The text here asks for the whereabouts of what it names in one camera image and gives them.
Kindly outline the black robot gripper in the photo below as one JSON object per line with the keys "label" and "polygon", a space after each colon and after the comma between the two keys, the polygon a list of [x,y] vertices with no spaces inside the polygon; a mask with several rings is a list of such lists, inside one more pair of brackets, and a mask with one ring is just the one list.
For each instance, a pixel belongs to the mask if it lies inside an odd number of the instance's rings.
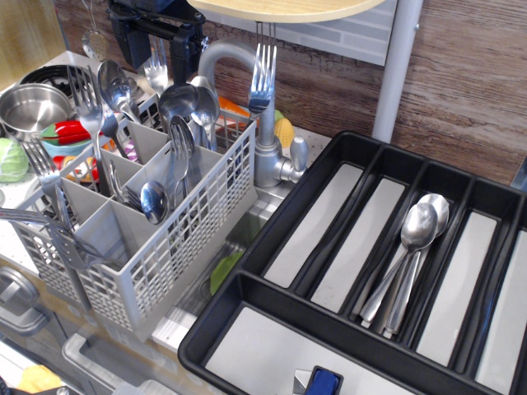
{"label": "black robot gripper", "polygon": [[127,64],[140,68],[150,57],[148,35],[173,38],[170,59],[176,86],[197,70],[203,51],[204,14],[188,1],[108,1],[114,36]]}

